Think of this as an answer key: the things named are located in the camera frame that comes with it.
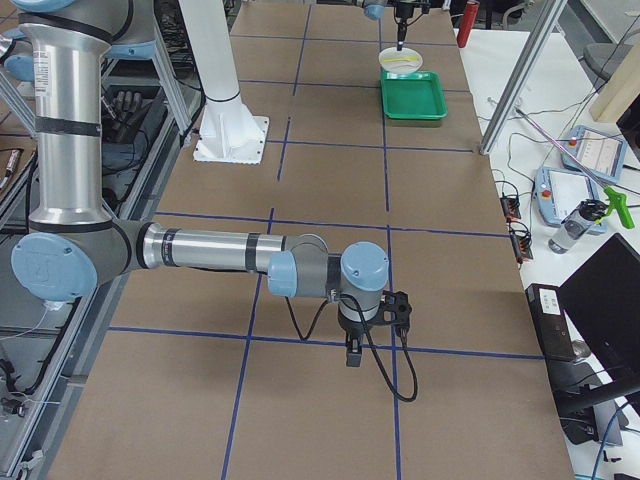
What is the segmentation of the yellow plastic fork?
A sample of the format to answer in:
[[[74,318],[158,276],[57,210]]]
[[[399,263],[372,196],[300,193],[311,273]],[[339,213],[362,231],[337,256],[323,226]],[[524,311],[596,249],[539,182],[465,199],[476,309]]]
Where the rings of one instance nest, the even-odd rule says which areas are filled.
[[[383,68],[409,68],[410,66],[420,67],[422,58],[418,56],[401,56],[380,58],[379,62]]]

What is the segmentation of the white round plate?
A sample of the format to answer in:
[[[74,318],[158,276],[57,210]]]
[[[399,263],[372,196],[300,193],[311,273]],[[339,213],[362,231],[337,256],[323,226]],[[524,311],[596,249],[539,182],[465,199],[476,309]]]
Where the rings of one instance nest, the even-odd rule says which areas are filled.
[[[421,54],[411,48],[389,47],[378,55],[381,68],[390,74],[408,75],[417,72],[423,65]]]

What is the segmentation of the red cylinder bottle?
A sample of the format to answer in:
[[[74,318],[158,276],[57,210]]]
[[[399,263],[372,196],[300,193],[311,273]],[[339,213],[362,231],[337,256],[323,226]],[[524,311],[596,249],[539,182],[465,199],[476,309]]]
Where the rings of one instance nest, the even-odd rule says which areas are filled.
[[[474,0],[468,0],[465,4],[465,8],[462,13],[462,18],[458,26],[458,34],[456,37],[457,45],[459,48],[464,48],[467,45],[470,32],[473,29],[477,12],[479,9],[479,2]]]

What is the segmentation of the green plastic tray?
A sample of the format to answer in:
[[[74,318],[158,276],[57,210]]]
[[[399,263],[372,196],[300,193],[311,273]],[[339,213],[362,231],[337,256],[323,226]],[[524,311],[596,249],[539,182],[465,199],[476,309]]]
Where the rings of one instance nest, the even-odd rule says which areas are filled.
[[[385,115],[394,120],[439,121],[448,115],[440,77],[433,71],[380,76]]]

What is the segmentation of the lower orange circuit board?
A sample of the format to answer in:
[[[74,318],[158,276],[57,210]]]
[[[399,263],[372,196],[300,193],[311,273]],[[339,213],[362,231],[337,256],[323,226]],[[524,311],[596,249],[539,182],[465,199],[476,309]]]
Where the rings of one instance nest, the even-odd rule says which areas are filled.
[[[530,229],[520,221],[511,221],[507,226],[516,262],[523,264],[525,261],[532,260],[532,235]]]

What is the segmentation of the orange circuit board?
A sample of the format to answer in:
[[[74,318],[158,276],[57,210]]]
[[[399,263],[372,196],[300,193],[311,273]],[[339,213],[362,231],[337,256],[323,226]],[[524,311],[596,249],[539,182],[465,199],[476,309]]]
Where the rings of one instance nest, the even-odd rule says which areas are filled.
[[[509,181],[499,180],[497,184],[501,185],[500,204],[507,221],[521,219],[520,213],[520,194],[517,187]],[[504,187],[509,186],[513,192],[506,193]]]
[[[511,221],[507,226],[516,262],[523,264],[525,261],[532,260],[532,235],[530,229],[520,221]]]

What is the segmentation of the black mini computer box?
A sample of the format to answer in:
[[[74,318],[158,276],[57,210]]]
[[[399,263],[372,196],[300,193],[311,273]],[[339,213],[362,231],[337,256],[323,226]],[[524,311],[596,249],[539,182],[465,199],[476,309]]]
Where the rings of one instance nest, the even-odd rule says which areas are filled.
[[[525,294],[544,357],[547,360],[572,362],[575,354],[558,288],[532,283],[525,289]]]

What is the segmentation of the grey office chair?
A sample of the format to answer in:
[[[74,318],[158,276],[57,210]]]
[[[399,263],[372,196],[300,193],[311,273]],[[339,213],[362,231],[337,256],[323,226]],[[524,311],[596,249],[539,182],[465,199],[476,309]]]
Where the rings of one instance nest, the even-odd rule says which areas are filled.
[[[618,43],[588,44],[584,47],[579,60],[584,61],[598,79],[608,82],[632,50],[630,38],[638,34],[638,28],[629,28]]]

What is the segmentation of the upper orange circuit board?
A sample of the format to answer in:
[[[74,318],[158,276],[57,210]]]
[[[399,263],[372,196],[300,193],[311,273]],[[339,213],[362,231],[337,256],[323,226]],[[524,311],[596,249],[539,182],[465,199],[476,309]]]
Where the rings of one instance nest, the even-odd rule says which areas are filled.
[[[501,185],[500,204],[507,221],[521,219],[520,213],[520,194],[517,187],[509,181],[499,180],[497,184]],[[504,187],[509,186],[513,192],[506,193]]]

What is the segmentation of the wooden board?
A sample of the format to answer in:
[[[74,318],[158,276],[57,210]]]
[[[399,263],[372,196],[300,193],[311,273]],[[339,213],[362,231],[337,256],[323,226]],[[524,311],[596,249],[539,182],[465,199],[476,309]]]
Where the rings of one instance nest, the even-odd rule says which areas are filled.
[[[590,106],[596,122],[615,123],[639,95],[640,46],[636,42]]]

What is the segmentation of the near teach pendant tablet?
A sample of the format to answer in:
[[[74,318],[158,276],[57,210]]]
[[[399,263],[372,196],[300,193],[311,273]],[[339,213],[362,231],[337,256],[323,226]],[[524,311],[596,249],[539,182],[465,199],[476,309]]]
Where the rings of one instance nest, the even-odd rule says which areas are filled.
[[[586,175],[543,166],[534,180],[534,199],[542,221],[548,226],[559,227],[581,201],[599,200],[599,195],[596,183]]]

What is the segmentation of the teach pendant tablet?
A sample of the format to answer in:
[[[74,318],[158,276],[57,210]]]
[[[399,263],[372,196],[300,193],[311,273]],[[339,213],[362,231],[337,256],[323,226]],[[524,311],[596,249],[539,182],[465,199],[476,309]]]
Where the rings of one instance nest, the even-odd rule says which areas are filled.
[[[621,134],[608,134],[577,125],[560,143],[598,178],[611,183],[619,181],[628,147]]]
[[[548,226],[559,227],[581,201],[599,200],[599,195],[596,183],[586,175],[543,166],[534,180],[534,199],[542,221]]]

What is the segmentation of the far teach pendant tablet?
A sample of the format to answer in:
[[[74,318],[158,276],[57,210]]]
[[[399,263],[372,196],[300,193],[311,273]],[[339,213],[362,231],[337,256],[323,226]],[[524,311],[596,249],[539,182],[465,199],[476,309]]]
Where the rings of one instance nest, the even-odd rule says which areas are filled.
[[[628,147],[621,134],[608,134],[577,125],[560,143],[598,178],[611,183],[619,181]]]

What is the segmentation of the black monitor screen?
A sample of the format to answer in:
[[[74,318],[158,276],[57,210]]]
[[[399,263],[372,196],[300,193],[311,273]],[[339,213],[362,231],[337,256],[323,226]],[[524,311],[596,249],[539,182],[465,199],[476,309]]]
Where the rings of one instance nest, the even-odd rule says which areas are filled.
[[[559,289],[580,336],[615,378],[639,372],[639,253],[611,236]]]

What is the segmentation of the clear water bottle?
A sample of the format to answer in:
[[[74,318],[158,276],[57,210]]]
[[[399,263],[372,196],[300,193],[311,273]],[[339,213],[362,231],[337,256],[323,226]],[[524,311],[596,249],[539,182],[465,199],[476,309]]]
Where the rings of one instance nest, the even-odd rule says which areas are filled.
[[[549,249],[556,254],[567,253],[594,224],[605,216],[607,208],[608,206],[600,200],[581,201],[548,240]]]

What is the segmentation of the aluminium frame post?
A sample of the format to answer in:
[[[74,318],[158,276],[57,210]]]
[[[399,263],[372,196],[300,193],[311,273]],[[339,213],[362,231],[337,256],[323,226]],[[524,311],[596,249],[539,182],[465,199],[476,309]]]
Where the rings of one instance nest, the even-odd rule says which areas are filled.
[[[540,17],[529,33],[497,107],[490,118],[479,145],[479,153],[481,155],[489,154],[496,143],[510,112],[515,107],[517,97],[521,93],[567,3],[567,0],[548,0],[544,3]]]

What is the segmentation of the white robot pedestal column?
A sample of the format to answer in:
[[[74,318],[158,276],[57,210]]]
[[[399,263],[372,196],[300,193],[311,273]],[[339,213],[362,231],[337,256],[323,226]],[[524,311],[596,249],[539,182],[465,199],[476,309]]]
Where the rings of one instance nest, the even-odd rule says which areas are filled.
[[[185,0],[180,9],[206,99],[194,159],[260,163],[269,119],[242,100],[223,3]]]

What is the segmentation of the green handled grabber stick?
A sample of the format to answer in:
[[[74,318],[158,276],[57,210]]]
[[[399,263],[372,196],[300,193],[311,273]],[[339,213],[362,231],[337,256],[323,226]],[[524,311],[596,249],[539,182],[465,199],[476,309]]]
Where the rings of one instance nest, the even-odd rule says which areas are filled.
[[[609,200],[608,210],[606,212],[606,216],[610,216],[613,211],[616,211],[620,220],[621,225],[626,229],[633,229],[635,227],[634,220],[629,211],[629,206],[627,205],[627,196],[622,193],[616,191],[610,184],[606,183],[604,180],[597,177],[593,171],[587,167],[584,167],[582,164],[578,162],[578,159],[571,153],[570,150],[565,148],[559,140],[549,134],[546,130],[544,130],[536,121],[530,118],[528,114],[522,111],[520,108],[515,107],[514,111],[520,115],[527,123],[529,123],[538,133],[540,133],[546,140],[548,140],[554,147],[556,147],[561,153],[568,156],[575,166],[593,180],[597,185],[599,185],[605,195]]]

